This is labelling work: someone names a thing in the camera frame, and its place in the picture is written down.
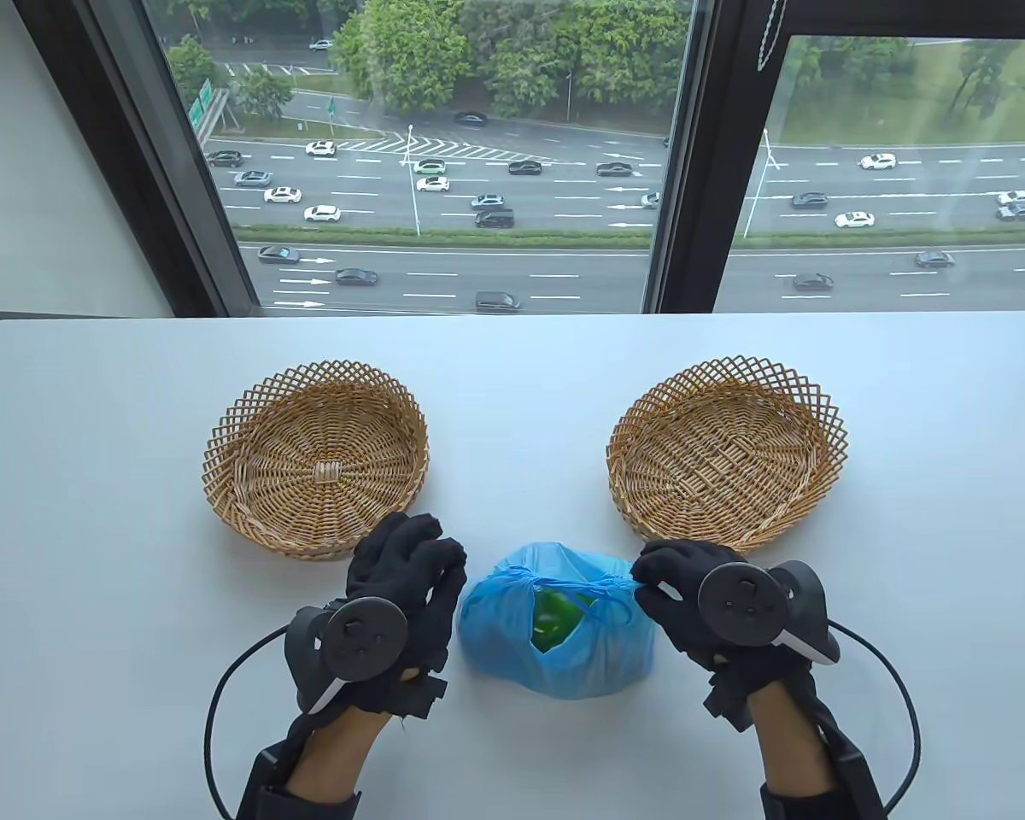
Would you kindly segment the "person's left hand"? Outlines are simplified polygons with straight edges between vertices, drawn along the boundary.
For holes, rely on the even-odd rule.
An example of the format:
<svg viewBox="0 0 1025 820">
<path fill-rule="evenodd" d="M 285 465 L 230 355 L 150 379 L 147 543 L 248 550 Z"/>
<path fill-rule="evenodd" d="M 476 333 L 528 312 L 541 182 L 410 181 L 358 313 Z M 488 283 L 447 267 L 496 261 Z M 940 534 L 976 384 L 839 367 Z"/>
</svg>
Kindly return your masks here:
<svg viewBox="0 0 1025 820">
<path fill-rule="evenodd" d="M 386 599 L 406 617 L 407 637 L 398 659 L 367 681 L 345 683 L 311 717 L 325 728 L 348 708 L 372 715 L 426 719 L 445 698 L 448 644 L 460 593 L 466 585 L 466 551 L 446 538 L 430 514 L 393 512 L 360 540 L 346 574 L 345 598 Z"/>
</svg>

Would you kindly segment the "person's right hand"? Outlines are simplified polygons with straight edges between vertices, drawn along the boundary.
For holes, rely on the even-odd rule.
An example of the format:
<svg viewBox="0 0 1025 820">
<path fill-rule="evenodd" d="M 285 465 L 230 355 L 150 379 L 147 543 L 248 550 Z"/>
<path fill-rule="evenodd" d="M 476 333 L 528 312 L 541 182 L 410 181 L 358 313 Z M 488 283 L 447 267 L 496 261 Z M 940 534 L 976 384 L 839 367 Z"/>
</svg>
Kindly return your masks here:
<svg viewBox="0 0 1025 820">
<path fill-rule="evenodd" d="M 726 717 L 739 733 L 753 725 L 748 698 L 774 683 L 785 687 L 786 704 L 797 708 L 802 725 L 818 733 L 810 704 L 796 694 L 814 694 L 811 664 L 786 646 L 747 647 L 724 640 L 700 613 L 701 584 L 717 567 L 747 565 L 734 550 L 712 542 L 649 542 L 632 567 L 636 602 L 647 617 L 697 665 L 708 671 L 711 695 L 704 702 L 715 717 Z"/>
</svg>

